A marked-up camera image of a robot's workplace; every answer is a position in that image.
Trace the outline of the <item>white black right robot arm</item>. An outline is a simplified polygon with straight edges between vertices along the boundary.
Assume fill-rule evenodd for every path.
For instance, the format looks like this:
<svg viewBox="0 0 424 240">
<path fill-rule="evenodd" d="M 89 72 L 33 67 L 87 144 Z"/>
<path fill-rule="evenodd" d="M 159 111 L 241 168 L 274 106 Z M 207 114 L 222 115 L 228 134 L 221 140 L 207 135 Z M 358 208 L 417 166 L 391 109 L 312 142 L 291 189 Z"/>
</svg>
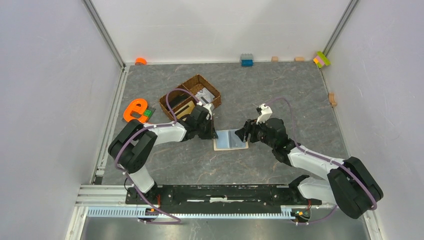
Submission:
<svg viewBox="0 0 424 240">
<path fill-rule="evenodd" d="M 317 180 L 306 176 L 289 189 L 289 199 L 295 204 L 317 199 L 335 204 L 348 217 L 358 219 L 365 212 L 375 210 L 377 202 L 384 197 L 383 190 L 359 158 L 334 158 L 309 150 L 289 138 L 282 119 L 270 118 L 263 123 L 248 119 L 235 135 L 243 142 L 264 143 L 271 147 L 279 162 L 320 177 Z"/>
</svg>

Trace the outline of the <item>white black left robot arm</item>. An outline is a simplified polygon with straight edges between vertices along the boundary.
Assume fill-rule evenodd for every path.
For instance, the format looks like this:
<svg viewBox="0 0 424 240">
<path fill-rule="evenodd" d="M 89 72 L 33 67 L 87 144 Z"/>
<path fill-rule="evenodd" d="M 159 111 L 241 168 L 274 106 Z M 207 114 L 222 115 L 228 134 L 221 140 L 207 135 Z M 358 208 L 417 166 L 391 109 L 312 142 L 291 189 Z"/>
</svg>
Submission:
<svg viewBox="0 0 424 240">
<path fill-rule="evenodd" d="M 115 167 L 122 171 L 145 204 L 157 198 L 156 182 L 145 166 L 153 147 L 165 143 L 185 142 L 198 137 L 212 140 L 216 137 L 212 111 L 214 105 L 199 104 L 185 118 L 169 123 L 149 124 L 129 121 L 108 146 L 107 152 L 114 159 Z"/>
</svg>

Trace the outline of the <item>grey card in holder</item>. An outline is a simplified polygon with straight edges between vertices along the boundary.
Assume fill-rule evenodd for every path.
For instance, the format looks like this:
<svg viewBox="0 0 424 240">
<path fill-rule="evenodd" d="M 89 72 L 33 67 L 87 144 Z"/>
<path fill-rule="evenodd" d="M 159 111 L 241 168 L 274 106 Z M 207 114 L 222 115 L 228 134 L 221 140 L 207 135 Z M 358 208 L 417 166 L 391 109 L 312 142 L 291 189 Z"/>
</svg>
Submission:
<svg viewBox="0 0 424 240">
<path fill-rule="evenodd" d="M 236 135 L 236 129 L 229 131 L 229 147 L 232 150 L 247 149 L 249 147 L 247 142 L 242 142 Z"/>
</svg>

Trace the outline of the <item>silver white card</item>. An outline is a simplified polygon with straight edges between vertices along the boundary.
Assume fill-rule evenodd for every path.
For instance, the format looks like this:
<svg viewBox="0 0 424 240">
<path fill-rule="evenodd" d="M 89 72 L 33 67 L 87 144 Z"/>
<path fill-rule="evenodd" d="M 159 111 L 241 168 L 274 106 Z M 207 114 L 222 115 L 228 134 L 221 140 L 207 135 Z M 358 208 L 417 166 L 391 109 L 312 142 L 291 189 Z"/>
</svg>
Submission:
<svg viewBox="0 0 424 240">
<path fill-rule="evenodd" d="M 207 89 L 207 88 L 202 88 L 201 90 L 199 90 L 195 97 L 203 104 L 210 104 L 215 96 Z"/>
</svg>

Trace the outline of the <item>small green brick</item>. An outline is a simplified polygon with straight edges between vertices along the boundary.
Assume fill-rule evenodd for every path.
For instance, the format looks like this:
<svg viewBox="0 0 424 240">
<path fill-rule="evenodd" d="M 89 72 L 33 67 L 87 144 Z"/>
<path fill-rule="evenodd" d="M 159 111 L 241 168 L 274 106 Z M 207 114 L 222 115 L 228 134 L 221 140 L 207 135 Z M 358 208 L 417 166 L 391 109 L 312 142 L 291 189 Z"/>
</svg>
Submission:
<svg viewBox="0 0 424 240">
<path fill-rule="evenodd" d="M 154 114 L 154 112 L 156 111 L 156 109 L 155 108 L 147 108 L 144 112 L 143 112 L 143 115 L 145 116 L 145 117 L 147 117 L 147 118 L 150 118 L 153 114 Z"/>
</svg>

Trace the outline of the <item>orange plastic letter toy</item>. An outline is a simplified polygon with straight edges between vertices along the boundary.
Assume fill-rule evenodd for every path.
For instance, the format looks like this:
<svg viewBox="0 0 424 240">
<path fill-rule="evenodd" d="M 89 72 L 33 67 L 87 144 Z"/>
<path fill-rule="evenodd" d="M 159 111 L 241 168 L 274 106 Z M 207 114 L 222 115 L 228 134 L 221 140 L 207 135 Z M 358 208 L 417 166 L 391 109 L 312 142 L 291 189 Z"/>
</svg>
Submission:
<svg viewBox="0 0 424 240">
<path fill-rule="evenodd" d="M 146 123 L 148 121 L 148 117 L 144 115 L 144 112 L 148 108 L 148 103 L 143 98 L 134 99 L 125 109 L 123 113 L 123 119 L 126 122 L 130 122 L 131 120 L 138 120 L 141 123 Z"/>
</svg>

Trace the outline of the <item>blue toy brick stack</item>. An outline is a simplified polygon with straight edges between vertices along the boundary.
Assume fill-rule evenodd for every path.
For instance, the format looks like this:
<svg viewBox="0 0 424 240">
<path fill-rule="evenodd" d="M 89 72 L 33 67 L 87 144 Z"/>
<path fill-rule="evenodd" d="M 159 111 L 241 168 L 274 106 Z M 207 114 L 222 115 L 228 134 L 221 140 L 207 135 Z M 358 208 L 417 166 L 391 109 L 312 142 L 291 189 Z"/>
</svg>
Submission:
<svg viewBox="0 0 424 240">
<path fill-rule="evenodd" d="M 254 65 L 254 56 L 251 53 L 242 53 L 240 55 L 240 64 L 242 67 L 252 67 Z"/>
</svg>

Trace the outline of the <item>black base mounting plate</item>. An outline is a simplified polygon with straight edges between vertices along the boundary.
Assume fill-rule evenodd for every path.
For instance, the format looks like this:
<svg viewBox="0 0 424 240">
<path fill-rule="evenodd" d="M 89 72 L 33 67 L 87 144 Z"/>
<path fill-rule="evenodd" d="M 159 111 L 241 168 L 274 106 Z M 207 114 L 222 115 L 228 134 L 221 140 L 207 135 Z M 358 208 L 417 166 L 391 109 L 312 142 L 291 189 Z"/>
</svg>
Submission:
<svg viewBox="0 0 424 240">
<path fill-rule="evenodd" d="M 164 184 L 154 186 L 144 197 L 169 214 L 277 214 L 281 206 L 322 204 L 286 184 Z"/>
</svg>

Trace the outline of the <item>orange round cap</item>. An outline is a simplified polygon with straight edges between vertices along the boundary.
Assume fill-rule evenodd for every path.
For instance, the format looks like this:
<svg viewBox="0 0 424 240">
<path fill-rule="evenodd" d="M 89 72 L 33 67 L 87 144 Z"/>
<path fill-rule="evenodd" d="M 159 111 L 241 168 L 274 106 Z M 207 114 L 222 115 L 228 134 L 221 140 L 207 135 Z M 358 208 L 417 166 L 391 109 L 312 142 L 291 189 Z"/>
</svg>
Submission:
<svg viewBox="0 0 424 240">
<path fill-rule="evenodd" d="M 144 58 L 142 58 L 142 57 L 138 57 L 138 58 L 135 59 L 134 64 L 136 66 L 141 66 L 141 65 L 144 66 L 144 65 L 147 64 L 147 61 Z"/>
</svg>

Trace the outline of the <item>curved wooden block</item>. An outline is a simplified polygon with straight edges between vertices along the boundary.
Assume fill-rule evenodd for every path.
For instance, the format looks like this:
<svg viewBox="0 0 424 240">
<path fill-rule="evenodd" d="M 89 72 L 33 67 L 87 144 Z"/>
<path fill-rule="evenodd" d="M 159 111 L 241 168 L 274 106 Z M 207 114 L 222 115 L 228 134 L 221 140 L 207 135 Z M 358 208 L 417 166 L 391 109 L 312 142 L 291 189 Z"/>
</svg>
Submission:
<svg viewBox="0 0 424 240">
<path fill-rule="evenodd" d="M 335 93 L 334 93 L 334 92 L 330 92 L 330 93 L 328 94 L 328 101 L 329 101 L 330 106 L 331 106 L 332 108 L 334 108 L 334 107 L 336 107 L 336 106 L 338 105 L 338 103 L 337 103 L 337 101 L 336 101 L 336 96 L 335 96 Z"/>
</svg>

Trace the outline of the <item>green pink yellow brick stack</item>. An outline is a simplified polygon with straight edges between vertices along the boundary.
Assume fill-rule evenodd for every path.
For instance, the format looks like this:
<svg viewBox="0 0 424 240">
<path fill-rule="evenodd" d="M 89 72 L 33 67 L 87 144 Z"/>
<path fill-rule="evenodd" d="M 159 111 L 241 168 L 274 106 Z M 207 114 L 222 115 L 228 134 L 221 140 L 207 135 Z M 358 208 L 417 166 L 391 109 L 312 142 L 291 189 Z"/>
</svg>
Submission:
<svg viewBox="0 0 424 240">
<path fill-rule="evenodd" d="M 313 62 L 319 69 L 331 65 L 331 61 L 321 51 L 316 52 Z"/>
</svg>

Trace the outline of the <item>aluminium frame rail right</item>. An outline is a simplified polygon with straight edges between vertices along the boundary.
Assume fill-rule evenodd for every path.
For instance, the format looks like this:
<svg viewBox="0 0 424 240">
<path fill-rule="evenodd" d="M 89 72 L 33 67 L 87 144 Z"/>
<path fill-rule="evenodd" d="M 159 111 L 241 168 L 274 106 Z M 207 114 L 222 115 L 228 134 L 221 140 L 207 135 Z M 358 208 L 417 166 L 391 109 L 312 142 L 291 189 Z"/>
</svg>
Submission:
<svg viewBox="0 0 424 240">
<path fill-rule="evenodd" d="M 360 0 L 350 0 L 341 15 L 338 23 L 336 24 L 330 38 L 328 39 L 322 53 L 327 57 L 332 48 L 334 47 L 336 41 L 338 40 L 339 36 L 342 34 L 343 29 L 345 28 L 346 24 L 348 23 L 350 17 L 352 16 L 353 12 L 355 11 L 357 5 L 359 4 Z"/>
</svg>

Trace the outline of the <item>aluminium frame rail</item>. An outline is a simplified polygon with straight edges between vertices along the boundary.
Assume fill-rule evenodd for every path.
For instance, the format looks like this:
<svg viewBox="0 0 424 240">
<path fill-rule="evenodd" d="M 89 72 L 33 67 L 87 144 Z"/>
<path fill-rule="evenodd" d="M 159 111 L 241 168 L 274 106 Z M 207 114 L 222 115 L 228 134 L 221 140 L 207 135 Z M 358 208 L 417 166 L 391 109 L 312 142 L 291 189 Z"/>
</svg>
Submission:
<svg viewBox="0 0 424 240">
<path fill-rule="evenodd" d="M 122 56 L 120 55 L 114 41 L 112 40 L 111 35 L 109 34 L 104 22 L 102 21 L 102 18 L 100 14 L 98 13 L 94 3 L 92 0 L 82 0 L 82 3 L 84 4 L 88 14 L 92 18 L 97 30 L 99 31 L 101 37 L 105 41 L 109 51 L 111 52 L 114 60 L 118 64 L 118 66 L 121 69 L 124 69 L 126 67 L 126 63 L 124 62 Z"/>
<path fill-rule="evenodd" d="M 342 34 L 343 29 L 345 28 L 346 24 L 348 23 L 350 17 L 352 16 L 353 12 L 355 11 L 357 5 L 359 4 L 360 0 L 350 0 L 341 15 L 338 23 L 336 24 L 330 38 L 328 39 L 322 53 L 327 57 L 332 48 L 334 47 L 336 41 L 338 40 L 339 36 Z"/>
</svg>

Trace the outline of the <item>aluminium frame rail left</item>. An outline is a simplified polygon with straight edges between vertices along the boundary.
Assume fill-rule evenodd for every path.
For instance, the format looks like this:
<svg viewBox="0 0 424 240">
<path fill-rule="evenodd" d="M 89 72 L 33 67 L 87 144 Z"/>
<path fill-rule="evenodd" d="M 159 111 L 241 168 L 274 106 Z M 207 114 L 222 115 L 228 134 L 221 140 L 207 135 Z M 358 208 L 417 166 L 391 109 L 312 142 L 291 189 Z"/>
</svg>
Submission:
<svg viewBox="0 0 424 240">
<path fill-rule="evenodd" d="M 82 0 L 82 3 L 84 4 L 88 14 L 92 18 L 97 30 L 99 31 L 101 37 L 105 41 L 109 51 L 111 52 L 114 60 L 118 64 L 118 66 L 121 69 L 124 69 L 126 67 L 126 63 L 124 62 L 122 56 L 120 55 L 114 41 L 112 40 L 111 35 L 109 34 L 104 22 L 102 21 L 102 18 L 100 14 L 98 13 L 94 3 L 92 0 Z"/>
</svg>

